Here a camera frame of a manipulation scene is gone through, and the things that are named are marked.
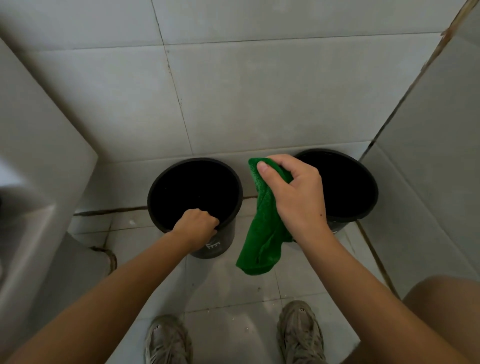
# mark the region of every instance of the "forearm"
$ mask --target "forearm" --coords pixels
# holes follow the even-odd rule
[[[328,229],[299,241],[360,339],[385,363],[468,363],[336,240]]]
[[[104,363],[152,292],[188,252],[181,236],[164,235],[64,310],[9,363]]]

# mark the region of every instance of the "bucket rim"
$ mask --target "bucket rim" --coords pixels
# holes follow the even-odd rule
[[[360,219],[366,217],[368,214],[370,214],[371,211],[373,210],[373,208],[375,207],[375,205],[377,204],[377,201],[378,201],[378,185],[377,185],[377,181],[373,177],[372,173],[359,160],[356,160],[355,158],[353,158],[353,157],[351,157],[351,156],[349,156],[345,153],[339,152],[337,150],[328,149],[328,148],[306,149],[302,152],[297,153],[294,157],[299,158],[299,157],[301,157],[301,156],[303,156],[307,153],[311,153],[311,152],[323,152],[323,153],[337,154],[339,156],[345,157],[345,158],[349,159],[350,161],[354,162],[356,165],[358,165],[367,174],[367,176],[370,178],[370,180],[373,183],[373,189],[374,189],[374,191],[373,191],[373,194],[374,194],[373,195],[373,201],[370,204],[370,206],[368,206],[368,208],[365,209],[364,212],[362,212],[361,214],[357,214],[355,216],[349,217],[349,218],[326,215],[327,219],[332,221],[332,222],[354,222],[354,221],[360,220]]]
[[[242,204],[242,201],[243,201],[243,187],[241,185],[241,182],[240,182],[240,178],[238,177],[238,174],[233,170],[232,167],[230,167],[228,164],[220,161],[220,160],[217,160],[217,159],[213,159],[213,158],[206,158],[206,157],[198,157],[198,158],[188,158],[188,159],[184,159],[184,160],[181,160],[177,163],[174,163],[172,164],[170,167],[166,168],[162,173],[159,174],[159,176],[157,178],[155,178],[155,181],[152,183],[152,186],[150,187],[150,190],[148,191],[148,196],[147,196],[147,208],[148,208],[148,214],[150,215],[150,218],[152,219],[152,222],[155,224],[155,226],[157,228],[160,229],[160,231],[164,232],[164,233],[167,233],[169,231],[171,231],[170,229],[167,229],[166,227],[164,227],[156,218],[155,216],[153,215],[152,213],[152,209],[151,209],[151,198],[152,198],[152,192],[154,190],[154,188],[156,187],[158,181],[160,181],[160,179],[165,176],[165,174],[167,174],[169,171],[171,171],[172,169],[174,169],[175,167],[178,167],[179,165],[182,165],[182,164],[185,164],[185,163],[189,163],[189,162],[194,162],[194,161],[205,161],[205,162],[213,162],[213,163],[216,163],[216,164],[219,164],[221,165],[222,167],[225,167],[227,168],[230,173],[232,173],[232,175],[235,177],[235,180],[237,182],[237,185],[239,187],[239,194],[238,194],[238,199],[237,199],[237,204],[235,205],[235,208],[233,210],[233,212],[228,216],[228,218],[222,222],[221,224],[219,224],[215,229],[217,231],[220,231],[222,230],[223,228],[225,228],[229,223],[231,223],[233,221],[233,219],[237,216],[238,212],[240,211],[240,207],[241,207],[241,204]]]

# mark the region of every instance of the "green microfiber cloth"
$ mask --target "green microfiber cloth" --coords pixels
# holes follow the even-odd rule
[[[291,242],[292,235],[283,224],[276,210],[275,197],[257,170],[257,163],[263,161],[290,183],[292,175],[270,158],[250,158],[248,164],[258,192],[257,213],[253,218],[245,239],[237,267],[250,276],[264,274],[280,260],[282,243]]]

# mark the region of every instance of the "fingernail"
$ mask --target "fingernail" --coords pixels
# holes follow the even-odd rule
[[[268,168],[268,165],[265,162],[258,162],[257,163],[257,170],[259,172],[265,172]]]

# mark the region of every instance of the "gray sneaker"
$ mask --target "gray sneaker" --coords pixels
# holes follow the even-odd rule
[[[191,364],[192,340],[182,322],[172,315],[153,320],[145,339],[146,364]]]
[[[304,301],[292,301],[283,308],[277,340],[286,364],[325,363],[322,331]]]

